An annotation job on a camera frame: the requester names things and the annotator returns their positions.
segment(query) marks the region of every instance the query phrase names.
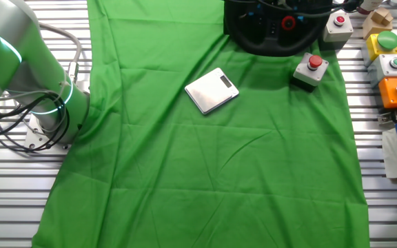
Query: table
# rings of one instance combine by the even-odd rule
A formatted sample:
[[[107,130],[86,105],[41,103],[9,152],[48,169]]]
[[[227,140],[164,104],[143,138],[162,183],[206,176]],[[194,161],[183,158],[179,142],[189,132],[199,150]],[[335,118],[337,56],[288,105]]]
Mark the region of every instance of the table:
[[[92,51],[88,12],[85,1],[28,1],[39,21],[66,29],[82,42],[78,87],[89,90]],[[397,8],[384,6],[394,16],[397,34]],[[363,175],[365,197],[369,205],[369,229],[372,248],[397,248],[397,183],[385,178],[382,131],[378,126],[375,94],[370,88],[360,47],[363,44],[363,16],[352,15],[354,33],[337,52],[343,71],[347,99]],[[75,45],[58,34],[42,31],[45,43],[67,69]],[[27,128],[20,125],[10,132],[23,141]],[[0,145],[0,247],[30,247],[36,233],[48,192],[64,156],[50,154],[30,157],[15,154]]]

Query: black steering wheel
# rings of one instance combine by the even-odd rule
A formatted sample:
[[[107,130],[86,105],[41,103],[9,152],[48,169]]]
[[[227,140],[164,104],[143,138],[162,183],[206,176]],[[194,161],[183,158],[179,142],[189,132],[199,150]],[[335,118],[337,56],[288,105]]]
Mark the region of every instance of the black steering wheel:
[[[332,6],[332,0],[315,0],[306,6],[325,8]],[[225,33],[255,55],[292,56],[302,52],[321,35],[328,19],[328,14],[309,18],[255,1],[225,1]]]

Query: green cloth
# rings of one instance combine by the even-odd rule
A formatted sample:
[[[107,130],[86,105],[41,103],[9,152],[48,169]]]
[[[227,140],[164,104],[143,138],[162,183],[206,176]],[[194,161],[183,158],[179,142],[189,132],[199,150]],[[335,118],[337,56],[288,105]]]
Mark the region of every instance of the green cloth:
[[[289,86],[301,56],[254,56],[223,35],[222,1],[88,10],[90,113],[33,247],[369,246],[334,52],[307,93]],[[240,94],[203,116],[184,87],[217,67]]]

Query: black cable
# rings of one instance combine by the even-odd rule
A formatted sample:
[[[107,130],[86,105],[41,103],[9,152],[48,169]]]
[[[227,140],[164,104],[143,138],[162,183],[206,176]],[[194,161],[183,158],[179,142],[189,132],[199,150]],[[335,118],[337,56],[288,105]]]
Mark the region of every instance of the black cable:
[[[41,98],[37,99],[34,103],[40,103],[42,101]],[[14,129],[18,124],[20,124],[20,122],[27,116],[28,112],[30,112],[30,110],[32,110],[35,107],[35,105],[30,106],[27,110],[27,112],[23,113],[23,115],[21,116],[21,118],[19,120],[17,120],[13,125],[11,125],[9,128],[7,128],[6,130],[0,132],[0,135],[5,134],[10,132],[10,130]]]
[[[20,108],[17,109],[17,110],[15,109],[15,110],[13,110],[13,111],[11,111],[11,112],[8,112],[7,114],[1,114],[0,117],[1,117],[1,118],[4,118],[4,117],[12,117],[12,116],[16,116],[16,115],[18,115],[18,114],[21,114],[22,112],[24,112],[24,110],[28,109],[28,108],[31,107],[32,105],[33,105],[33,107],[36,106],[36,105],[38,105],[39,102],[41,102],[41,101],[42,101],[43,99],[45,99],[45,98],[46,98],[46,96],[39,97],[37,100],[35,100],[35,101],[33,101],[33,102],[27,104],[27,105],[24,106],[24,107],[20,107]]]
[[[36,107],[42,100],[48,98],[48,99],[53,100],[55,105],[57,106],[58,115],[59,115],[59,120],[58,121],[62,121],[61,118],[64,118],[63,117],[63,113],[60,113],[61,109],[62,109],[62,111],[66,111],[66,114],[67,114],[67,125],[66,125],[65,130],[62,133],[62,135],[60,135],[60,137],[55,142],[53,142],[53,144],[48,145],[49,143],[47,143],[47,144],[44,144],[41,147],[37,148],[37,150],[40,150],[43,147],[45,147],[45,149],[49,149],[51,146],[55,145],[56,143],[58,143],[63,138],[63,136],[65,135],[65,133],[67,132],[67,130],[68,130],[69,126],[70,126],[70,116],[68,114],[68,110],[66,109],[66,107],[64,105],[65,103],[62,101],[62,99],[59,99],[59,103],[57,103],[57,101],[55,101],[55,99],[57,97],[59,97],[57,94],[55,94],[54,98],[53,98],[53,94],[45,94],[44,96],[42,96],[42,97],[38,98],[37,100],[31,102],[30,104],[19,108],[19,110],[17,110],[17,111],[11,111],[10,114],[2,114],[2,115],[0,115],[0,119],[1,119],[3,117],[9,117],[9,116],[13,116],[13,115],[16,115],[16,114],[20,114],[20,113],[22,113],[22,111],[27,110],[25,113],[22,114],[21,118],[19,120],[17,120],[13,125],[11,125],[9,128],[7,128],[5,130],[0,130],[0,135],[4,135],[4,134],[8,133],[10,130],[12,130],[13,128],[15,128],[18,124],[20,124],[20,122],[26,117],[26,115],[34,107]],[[53,136],[52,136],[52,138],[50,140],[52,140],[57,135],[58,131],[59,131],[59,128],[56,130],[56,132],[53,134]]]
[[[58,99],[58,101],[55,101],[55,99],[59,97],[57,94],[56,96],[53,96],[52,94],[48,95],[48,98],[53,100],[56,108],[58,109],[58,122],[62,121],[62,118],[65,118],[64,115],[64,110],[65,110],[65,114],[66,114],[66,118],[67,118],[67,122],[66,122],[66,127],[63,131],[63,133],[60,135],[60,137],[58,137],[58,139],[56,141],[53,141],[53,139],[56,137],[56,135],[59,133],[59,128],[57,128],[53,133],[52,136],[49,138],[49,140],[47,142],[45,142],[43,145],[36,147],[36,148],[29,148],[29,147],[25,147],[23,145],[20,145],[19,143],[17,143],[16,141],[12,140],[7,134],[3,134],[10,142],[12,142],[14,145],[16,145],[18,148],[16,147],[10,147],[9,145],[7,145],[6,143],[4,143],[1,139],[0,139],[0,143],[8,148],[11,149],[14,152],[39,152],[39,151],[43,151],[45,149],[50,149],[52,146],[56,145],[62,138],[63,136],[67,133],[68,128],[70,126],[70,116],[68,113],[67,108],[65,107],[65,103],[63,102],[63,100],[61,98]],[[0,124],[0,132],[3,131],[3,128]]]

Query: yellow box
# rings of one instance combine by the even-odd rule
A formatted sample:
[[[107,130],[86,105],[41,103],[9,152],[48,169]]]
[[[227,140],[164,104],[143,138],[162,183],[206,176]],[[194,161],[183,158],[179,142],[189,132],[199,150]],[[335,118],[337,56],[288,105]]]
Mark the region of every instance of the yellow box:
[[[371,34],[365,41],[371,61],[374,61],[381,54],[397,54],[397,48],[391,51],[383,50],[378,44],[378,35],[379,34]]]

